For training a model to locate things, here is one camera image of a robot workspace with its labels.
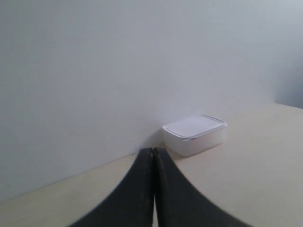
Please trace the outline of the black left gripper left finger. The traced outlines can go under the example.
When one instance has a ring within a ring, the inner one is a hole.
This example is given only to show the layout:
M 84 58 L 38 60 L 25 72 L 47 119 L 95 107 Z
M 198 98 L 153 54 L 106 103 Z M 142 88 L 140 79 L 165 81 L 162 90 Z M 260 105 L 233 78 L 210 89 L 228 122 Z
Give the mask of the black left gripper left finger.
M 151 227 L 153 149 L 141 149 L 118 186 L 72 227 Z

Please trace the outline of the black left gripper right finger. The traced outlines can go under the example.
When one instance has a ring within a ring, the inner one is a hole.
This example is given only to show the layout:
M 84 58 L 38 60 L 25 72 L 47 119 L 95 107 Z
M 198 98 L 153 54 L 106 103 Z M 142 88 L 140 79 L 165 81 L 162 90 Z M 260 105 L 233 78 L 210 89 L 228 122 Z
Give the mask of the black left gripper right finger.
M 153 192 L 160 227 L 247 226 L 197 190 L 164 148 L 153 149 Z

